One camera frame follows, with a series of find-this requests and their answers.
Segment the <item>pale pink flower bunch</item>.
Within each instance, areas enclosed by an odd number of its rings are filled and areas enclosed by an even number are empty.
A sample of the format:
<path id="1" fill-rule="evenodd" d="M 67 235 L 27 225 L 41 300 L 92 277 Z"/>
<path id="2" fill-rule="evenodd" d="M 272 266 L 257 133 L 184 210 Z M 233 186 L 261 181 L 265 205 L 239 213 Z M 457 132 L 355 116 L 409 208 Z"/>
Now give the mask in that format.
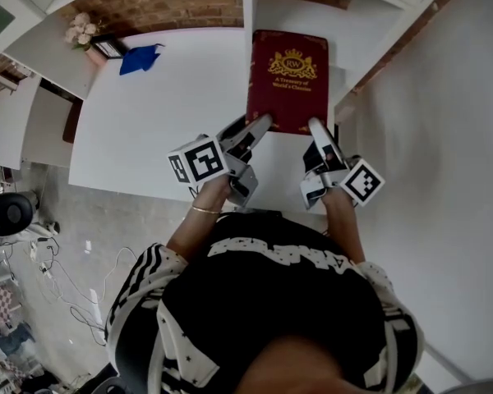
<path id="1" fill-rule="evenodd" d="M 81 12 L 71 20 L 64 34 L 64 40 L 74 49 L 87 51 L 92 44 L 92 39 L 99 34 L 103 27 L 101 21 L 93 22 L 88 13 Z"/>

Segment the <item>white low table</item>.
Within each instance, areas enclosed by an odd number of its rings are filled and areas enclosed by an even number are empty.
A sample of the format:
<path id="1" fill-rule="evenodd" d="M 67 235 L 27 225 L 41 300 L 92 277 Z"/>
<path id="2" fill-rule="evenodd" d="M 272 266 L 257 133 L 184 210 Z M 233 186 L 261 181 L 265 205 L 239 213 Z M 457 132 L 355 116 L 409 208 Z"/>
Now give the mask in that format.
<path id="1" fill-rule="evenodd" d="M 23 162 L 69 168 L 73 144 L 62 140 L 72 103 L 78 99 L 40 76 L 0 91 L 0 167 Z"/>

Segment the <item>person's torso black white shirt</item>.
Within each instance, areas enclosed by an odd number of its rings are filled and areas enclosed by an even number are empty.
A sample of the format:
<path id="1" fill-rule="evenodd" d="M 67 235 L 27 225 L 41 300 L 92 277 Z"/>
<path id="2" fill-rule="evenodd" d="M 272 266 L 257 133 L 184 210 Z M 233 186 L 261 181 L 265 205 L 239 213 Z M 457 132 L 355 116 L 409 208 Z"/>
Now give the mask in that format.
<path id="1" fill-rule="evenodd" d="M 284 336 L 317 342 L 349 382 L 388 393 L 409 379 L 424 344 L 382 268 L 264 213 L 221 218 L 191 261 L 151 245 L 105 328 L 108 357 L 133 394 L 232 394 Z"/>

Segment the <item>black picture frame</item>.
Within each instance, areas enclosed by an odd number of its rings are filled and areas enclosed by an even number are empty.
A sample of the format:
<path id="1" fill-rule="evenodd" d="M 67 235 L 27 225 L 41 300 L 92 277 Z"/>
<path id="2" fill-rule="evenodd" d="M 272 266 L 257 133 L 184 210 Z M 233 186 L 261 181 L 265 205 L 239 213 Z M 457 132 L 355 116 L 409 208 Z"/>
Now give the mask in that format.
<path id="1" fill-rule="evenodd" d="M 127 46 L 112 34 L 95 36 L 90 44 L 108 60 L 122 59 L 128 52 Z"/>

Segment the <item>white side shelf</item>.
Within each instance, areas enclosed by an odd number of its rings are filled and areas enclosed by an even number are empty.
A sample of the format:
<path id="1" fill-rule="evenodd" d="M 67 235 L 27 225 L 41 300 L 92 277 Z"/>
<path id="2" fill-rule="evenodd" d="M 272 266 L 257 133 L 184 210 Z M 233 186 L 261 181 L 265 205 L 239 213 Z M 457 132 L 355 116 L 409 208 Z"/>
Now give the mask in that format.
<path id="1" fill-rule="evenodd" d="M 64 40 L 67 22 L 53 13 L 9 45 L 3 54 L 77 98 L 86 99 L 98 66 Z"/>

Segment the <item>white desk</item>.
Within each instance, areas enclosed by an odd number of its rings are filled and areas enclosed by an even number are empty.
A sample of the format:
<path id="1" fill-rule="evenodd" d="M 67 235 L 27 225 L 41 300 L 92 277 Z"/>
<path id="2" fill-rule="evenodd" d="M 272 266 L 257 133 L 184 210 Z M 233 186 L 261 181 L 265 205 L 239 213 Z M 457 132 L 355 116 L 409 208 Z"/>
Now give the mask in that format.
<path id="1" fill-rule="evenodd" d="M 75 186 L 190 201 L 167 154 L 198 135 L 216 135 L 247 111 L 251 58 L 240 29 L 195 28 L 126 38 L 162 44 L 148 71 L 99 71 L 83 102 L 71 155 Z"/>

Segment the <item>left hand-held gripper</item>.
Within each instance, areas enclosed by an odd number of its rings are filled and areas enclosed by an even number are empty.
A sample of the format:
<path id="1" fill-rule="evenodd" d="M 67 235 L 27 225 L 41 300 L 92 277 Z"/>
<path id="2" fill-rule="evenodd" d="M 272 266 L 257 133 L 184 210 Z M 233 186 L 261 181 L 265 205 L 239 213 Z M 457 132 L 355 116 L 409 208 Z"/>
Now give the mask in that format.
<path id="1" fill-rule="evenodd" d="M 248 121 L 244 116 L 215 136 L 199 135 L 196 140 L 169 152 L 167 159 L 177 183 L 199 188 L 226 176 L 231 187 L 228 201 L 244 206 L 258 185 L 249 164 L 253 148 L 272 126 L 268 113 Z"/>

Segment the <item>person's left forearm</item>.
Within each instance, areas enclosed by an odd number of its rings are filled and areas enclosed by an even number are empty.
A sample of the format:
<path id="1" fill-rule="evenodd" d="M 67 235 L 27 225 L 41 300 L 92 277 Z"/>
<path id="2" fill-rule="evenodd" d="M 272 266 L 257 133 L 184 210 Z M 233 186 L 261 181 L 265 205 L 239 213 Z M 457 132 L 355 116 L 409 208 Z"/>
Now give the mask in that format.
<path id="1" fill-rule="evenodd" d="M 193 261 L 210 237 L 230 192 L 226 175 L 207 181 L 192 201 L 187 215 L 166 246 L 188 263 Z"/>

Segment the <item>black padded headrest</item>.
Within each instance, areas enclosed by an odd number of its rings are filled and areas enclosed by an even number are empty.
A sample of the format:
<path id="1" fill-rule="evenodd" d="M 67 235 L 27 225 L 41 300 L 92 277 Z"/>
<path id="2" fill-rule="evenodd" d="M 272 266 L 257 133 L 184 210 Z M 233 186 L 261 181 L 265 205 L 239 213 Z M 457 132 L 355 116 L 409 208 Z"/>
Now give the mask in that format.
<path id="1" fill-rule="evenodd" d="M 0 237 L 24 231 L 32 221 L 31 202 L 20 193 L 0 194 Z"/>

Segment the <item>blue cloth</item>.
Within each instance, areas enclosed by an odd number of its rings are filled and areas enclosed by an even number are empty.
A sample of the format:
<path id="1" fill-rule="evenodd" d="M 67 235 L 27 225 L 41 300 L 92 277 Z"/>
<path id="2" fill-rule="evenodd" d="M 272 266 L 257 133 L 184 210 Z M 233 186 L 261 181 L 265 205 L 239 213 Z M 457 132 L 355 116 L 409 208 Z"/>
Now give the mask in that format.
<path id="1" fill-rule="evenodd" d="M 124 76 L 139 70 L 148 71 L 160 56 L 159 48 L 162 47 L 162 44 L 153 44 L 131 48 L 122 58 L 119 75 Z"/>

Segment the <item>person's right forearm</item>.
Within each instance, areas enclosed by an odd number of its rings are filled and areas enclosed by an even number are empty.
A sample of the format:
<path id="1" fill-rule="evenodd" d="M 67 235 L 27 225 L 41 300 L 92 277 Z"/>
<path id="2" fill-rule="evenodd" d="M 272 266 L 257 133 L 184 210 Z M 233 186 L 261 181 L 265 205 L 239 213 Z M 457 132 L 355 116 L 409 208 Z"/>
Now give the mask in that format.
<path id="1" fill-rule="evenodd" d="M 357 226 L 357 216 L 349 195 L 338 187 L 322 197 L 330 238 L 354 263 L 366 261 Z"/>

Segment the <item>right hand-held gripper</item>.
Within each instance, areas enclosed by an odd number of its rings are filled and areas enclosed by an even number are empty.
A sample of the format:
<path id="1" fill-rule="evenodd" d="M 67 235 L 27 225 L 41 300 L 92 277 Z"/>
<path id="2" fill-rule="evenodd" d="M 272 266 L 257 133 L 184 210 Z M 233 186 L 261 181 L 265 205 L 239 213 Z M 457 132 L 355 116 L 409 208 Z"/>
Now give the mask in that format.
<path id="1" fill-rule="evenodd" d="M 300 184 L 306 209 L 310 210 L 333 188 L 348 194 L 354 206 L 365 206 L 385 180 L 360 156 L 345 157 L 318 118 L 311 118 L 308 126 L 314 143 L 303 156 L 306 174 Z"/>

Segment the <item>dark red gold-print book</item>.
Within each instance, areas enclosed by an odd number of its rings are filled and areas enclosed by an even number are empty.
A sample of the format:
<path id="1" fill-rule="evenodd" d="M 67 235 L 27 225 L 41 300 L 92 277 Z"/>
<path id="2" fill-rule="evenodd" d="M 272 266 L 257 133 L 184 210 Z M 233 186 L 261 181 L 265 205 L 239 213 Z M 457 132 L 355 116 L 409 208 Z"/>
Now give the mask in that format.
<path id="1" fill-rule="evenodd" d="M 273 132 L 308 135 L 329 109 L 329 45 L 324 38 L 276 30 L 253 34 L 246 123 L 269 114 Z"/>

